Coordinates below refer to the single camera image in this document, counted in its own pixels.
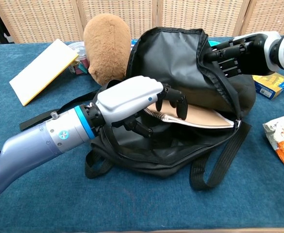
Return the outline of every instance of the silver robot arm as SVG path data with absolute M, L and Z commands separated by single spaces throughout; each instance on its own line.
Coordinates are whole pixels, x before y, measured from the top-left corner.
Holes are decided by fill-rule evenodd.
M 218 62 L 226 77 L 269 75 L 284 69 L 284 36 L 278 32 L 241 35 L 212 47 L 205 61 Z
M 145 137 L 152 131 L 135 120 L 138 113 L 169 100 L 182 119 L 187 115 L 185 96 L 149 77 L 137 76 L 97 95 L 90 105 L 79 105 L 9 138 L 0 151 L 0 194 L 16 179 L 36 167 L 98 136 L 104 125 L 124 125 Z

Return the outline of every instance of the blue tablecloth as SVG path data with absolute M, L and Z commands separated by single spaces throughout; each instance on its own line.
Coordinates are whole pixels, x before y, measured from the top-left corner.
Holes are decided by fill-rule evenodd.
M 0 45 L 0 148 L 20 132 L 19 123 L 99 87 L 90 76 L 66 70 L 23 107 L 9 81 L 48 45 Z M 283 115 L 284 93 L 272 101 L 257 95 L 245 119 L 252 125 L 246 141 L 223 182 L 207 192 L 190 187 L 189 166 L 167 179 L 115 167 L 89 180 L 84 175 L 89 145 L 81 145 L 22 176 L 0 195 L 0 232 L 284 227 L 284 165 L 262 128 Z

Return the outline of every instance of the stuffed animal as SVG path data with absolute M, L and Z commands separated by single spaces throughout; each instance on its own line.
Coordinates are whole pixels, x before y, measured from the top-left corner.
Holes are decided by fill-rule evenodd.
M 84 29 L 84 46 L 92 78 L 100 85 L 122 80 L 131 52 L 130 28 L 113 14 L 99 14 Z

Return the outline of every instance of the woven screen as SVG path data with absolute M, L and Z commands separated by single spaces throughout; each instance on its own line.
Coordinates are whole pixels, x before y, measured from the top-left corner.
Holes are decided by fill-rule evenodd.
M 247 12 L 242 33 L 278 31 L 284 34 L 284 0 L 255 0 Z
M 130 27 L 131 38 L 155 25 L 156 2 L 154 0 L 77 0 L 84 26 L 94 16 L 111 13 L 121 17 Z
M 83 33 L 73 0 L 0 0 L 0 16 L 16 43 L 76 41 Z
M 248 1 L 243 0 L 161 1 L 159 21 L 162 26 L 203 28 L 209 36 L 232 36 L 236 25 L 241 27 L 248 5 Z

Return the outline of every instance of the black backpack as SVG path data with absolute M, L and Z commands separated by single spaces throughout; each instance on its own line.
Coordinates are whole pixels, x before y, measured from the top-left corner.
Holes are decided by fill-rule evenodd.
M 191 163 L 190 181 L 194 189 L 215 187 L 224 178 L 250 125 L 243 121 L 255 102 L 255 85 L 251 75 L 227 78 L 217 62 L 205 62 L 212 51 L 203 29 L 157 27 L 146 31 L 134 45 L 124 80 L 143 75 L 182 91 L 188 104 L 211 108 L 234 122 L 229 129 L 202 129 L 165 123 L 141 111 L 137 118 L 153 131 L 150 138 L 121 127 L 104 126 L 91 140 L 85 159 L 85 175 L 96 178 L 113 166 L 167 178 Z M 74 103 L 91 100 L 119 83 L 112 80 L 96 92 L 72 100 L 61 109 L 51 110 L 20 125 L 24 130 L 61 113 Z M 205 165 L 212 151 L 226 143 L 207 182 Z

